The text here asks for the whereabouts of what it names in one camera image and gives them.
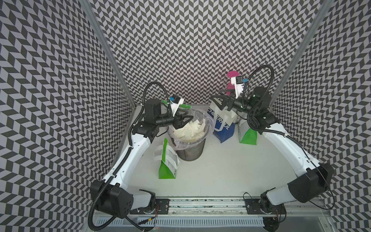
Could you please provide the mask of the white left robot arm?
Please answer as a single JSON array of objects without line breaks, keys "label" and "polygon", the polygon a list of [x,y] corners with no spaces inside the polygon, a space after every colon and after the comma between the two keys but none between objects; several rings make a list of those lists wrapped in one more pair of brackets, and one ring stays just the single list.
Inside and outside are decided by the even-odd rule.
[{"label": "white left robot arm", "polygon": [[184,127],[193,116],[180,109],[184,99],[173,95],[166,104],[167,111],[161,112],[163,102],[159,99],[147,100],[142,113],[128,133],[128,145],[121,153],[113,168],[102,180],[96,180],[90,187],[93,200],[89,216],[100,211],[113,217],[124,218],[130,211],[140,209],[152,212],[155,209],[156,195],[141,189],[131,194],[127,191],[134,169],[142,155],[150,147],[161,127]]}]

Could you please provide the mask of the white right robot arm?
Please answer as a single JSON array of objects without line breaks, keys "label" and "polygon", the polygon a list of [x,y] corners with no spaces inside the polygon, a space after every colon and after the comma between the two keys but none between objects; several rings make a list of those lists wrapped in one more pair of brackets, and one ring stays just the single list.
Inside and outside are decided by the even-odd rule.
[{"label": "white right robot arm", "polygon": [[333,167],[328,163],[321,163],[305,151],[288,134],[280,120],[268,110],[271,101],[268,88],[256,87],[247,97],[243,94],[239,97],[234,94],[220,94],[210,98],[218,110],[246,113],[249,127],[267,138],[280,151],[296,175],[293,181],[261,194],[259,204],[262,213],[272,213],[277,206],[294,201],[307,203],[330,191]]}]

